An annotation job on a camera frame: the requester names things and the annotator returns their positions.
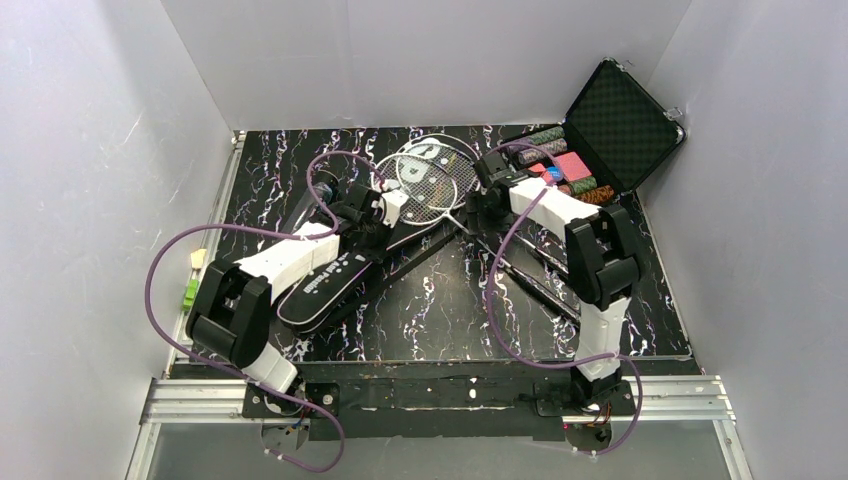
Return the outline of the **white badminton racket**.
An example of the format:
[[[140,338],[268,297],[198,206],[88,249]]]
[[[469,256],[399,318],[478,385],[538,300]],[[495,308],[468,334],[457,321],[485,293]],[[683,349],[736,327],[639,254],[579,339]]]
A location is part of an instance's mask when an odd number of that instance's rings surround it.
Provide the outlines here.
[[[470,192],[479,188],[473,162],[456,153],[434,156],[410,152],[395,153],[376,166],[390,187],[399,187],[408,196],[401,220],[409,225],[424,226],[445,219],[464,234],[471,235],[455,213],[465,204]]]
[[[411,188],[416,200],[431,213],[440,212],[455,223],[466,236],[494,255],[495,250],[470,228],[476,221],[458,220],[453,214],[467,206],[467,196],[480,188],[473,168],[471,148],[463,141],[445,134],[431,134],[408,141],[398,151],[392,169],[403,188]],[[575,324],[579,312],[562,301],[545,285],[508,260],[497,262],[498,269],[507,274],[527,295],[540,302],[563,319]]]

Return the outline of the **black racket bag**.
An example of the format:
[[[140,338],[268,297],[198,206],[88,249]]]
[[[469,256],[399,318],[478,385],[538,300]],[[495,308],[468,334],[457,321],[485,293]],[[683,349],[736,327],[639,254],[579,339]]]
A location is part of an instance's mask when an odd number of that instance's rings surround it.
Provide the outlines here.
[[[469,156],[473,162],[476,153],[472,148],[471,150]],[[318,271],[307,274],[290,290],[280,295],[275,302],[277,318],[296,334],[320,330],[330,322],[331,312],[340,306],[356,286],[375,273],[384,259],[399,251],[401,247],[420,240],[441,222],[416,226],[404,223],[400,217],[385,251],[369,255],[340,253],[336,260]]]

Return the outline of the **black shuttlecock tube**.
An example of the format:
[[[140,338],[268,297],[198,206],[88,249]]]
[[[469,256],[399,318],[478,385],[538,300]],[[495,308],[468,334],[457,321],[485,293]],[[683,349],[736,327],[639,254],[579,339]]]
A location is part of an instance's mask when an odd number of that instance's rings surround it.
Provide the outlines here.
[[[312,180],[313,189],[325,204],[330,205],[337,199],[339,180],[334,174],[317,171]],[[318,209],[318,202],[307,190],[298,200],[293,213],[283,223],[281,232],[291,234],[298,231]]]

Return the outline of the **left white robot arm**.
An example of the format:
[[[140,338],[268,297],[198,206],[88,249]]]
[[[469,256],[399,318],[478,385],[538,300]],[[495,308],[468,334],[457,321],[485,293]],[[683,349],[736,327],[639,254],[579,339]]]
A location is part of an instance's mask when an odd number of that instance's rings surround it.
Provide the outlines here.
[[[277,297],[344,253],[384,249],[410,197],[390,181],[357,186],[282,240],[239,261],[211,263],[186,324],[187,336],[274,392],[286,393],[298,371],[269,343]]]

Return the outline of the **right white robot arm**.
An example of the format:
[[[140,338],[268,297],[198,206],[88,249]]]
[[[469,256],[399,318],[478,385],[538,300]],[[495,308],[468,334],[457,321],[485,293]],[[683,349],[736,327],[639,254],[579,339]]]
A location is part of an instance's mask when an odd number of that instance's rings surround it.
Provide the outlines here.
[[[502,257],[512,236],[531,220],[564,242],[567,283],[579,299],[579,344],[570,375],[574,402],[599,402],[622,379],[620,340],[625,313],[644,273],[644,260],[630,216],[613,205],[599,207],[559,191],[540,176],[511,169],[497,150],[474,164],[481,191],[467,200],[494,218],[516,220],[495,253],[485,290],[487,310]]]

